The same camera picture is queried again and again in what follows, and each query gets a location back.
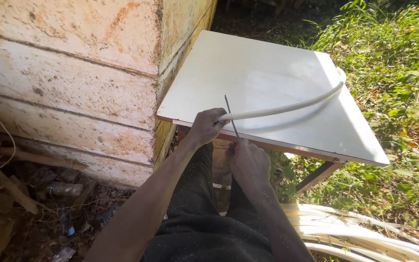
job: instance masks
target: right hand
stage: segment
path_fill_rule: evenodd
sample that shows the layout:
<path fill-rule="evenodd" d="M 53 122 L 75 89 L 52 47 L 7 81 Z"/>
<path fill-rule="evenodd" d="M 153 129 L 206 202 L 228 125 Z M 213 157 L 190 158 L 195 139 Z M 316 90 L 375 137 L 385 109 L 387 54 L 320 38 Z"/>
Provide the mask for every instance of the right hand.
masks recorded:
<path fill-rule="evenodd" d="M 232 175 L 241 188 L 252 188 L 269 184 L 271 160 L 265 151 L 247 139 L 242 139 L 237 155 L 230 165 Z"/>

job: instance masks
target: hand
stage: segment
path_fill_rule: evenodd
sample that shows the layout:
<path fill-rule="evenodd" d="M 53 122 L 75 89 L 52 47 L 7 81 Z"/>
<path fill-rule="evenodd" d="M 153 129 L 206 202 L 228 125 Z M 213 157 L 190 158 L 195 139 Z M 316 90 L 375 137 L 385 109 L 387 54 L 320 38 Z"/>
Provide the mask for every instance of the hand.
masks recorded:
<path fill-rule="evenodd" d="M 265 151 L 242 139 L 230 165 L 232 175 L 242 189 L 269 185 L 271 160 Z"/>
<path fill-rule="evenodd" d="M 198 142 L 198 147 L 215 139 L 221 129 L 230 123 L 230 120 L 218 121 L 218 118 L 227 114 L 224 108 L 213 108 L 198 113 L 188 136 Z"/>

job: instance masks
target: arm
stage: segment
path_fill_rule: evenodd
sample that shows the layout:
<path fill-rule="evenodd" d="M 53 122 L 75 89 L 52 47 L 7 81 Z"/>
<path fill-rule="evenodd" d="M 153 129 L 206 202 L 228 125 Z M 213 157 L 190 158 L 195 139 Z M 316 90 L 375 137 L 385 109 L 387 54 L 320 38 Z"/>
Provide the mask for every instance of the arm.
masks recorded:
<path fill-rule="evenodd" d="M 231 170 L 237 183 L 268 229 L 276 261 L 314 262 L 314 258 L 277 201 L 269 182 L 269 156 L 263 149 L 242 140 Z"/>
<path fill-rule="evenodd" d="M 96 237 L 84 261 L 138 261 L 158 230 L 172 192 L 195 151 L 211 142 L 225 123 L 223 108 L 198 113 L 189 134 L 123 204 Z"/>

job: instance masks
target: pile of white pipes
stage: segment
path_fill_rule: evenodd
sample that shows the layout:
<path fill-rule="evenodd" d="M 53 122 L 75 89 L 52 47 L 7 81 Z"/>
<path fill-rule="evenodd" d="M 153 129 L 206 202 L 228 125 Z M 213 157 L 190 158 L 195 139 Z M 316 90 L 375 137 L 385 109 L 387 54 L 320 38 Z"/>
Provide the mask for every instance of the pile of white pipes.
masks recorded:
<path fill-rule="evenodd" d="M 419 262 L 419 240 L 399 228 L 353 212 L 321 205 L 281 204 L 289 221 L 310 250 L 321 251 L 351 262 Z M 400 241 L 360 226 L 373 224 L 409 241 Z"/>

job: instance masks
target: white board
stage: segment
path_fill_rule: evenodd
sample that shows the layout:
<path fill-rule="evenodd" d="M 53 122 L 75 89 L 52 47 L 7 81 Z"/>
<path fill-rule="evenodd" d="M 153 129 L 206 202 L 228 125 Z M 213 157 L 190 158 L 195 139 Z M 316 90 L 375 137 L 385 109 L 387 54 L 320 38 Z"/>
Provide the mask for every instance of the white board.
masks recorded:
<path fill-rule="evenodd" d="M 232 113 L 295 104 L 334 88 L 329 55 L 223 33 L 202 31 L 157 115 L 191 126 L 198 112 Z M 342 88 L 328 101 L 283 114 L 235 120 L 240 137 L 325 156 L 385 166 L 386 154 Z M 235 136 L 232 125 L 222 133 Z"/>

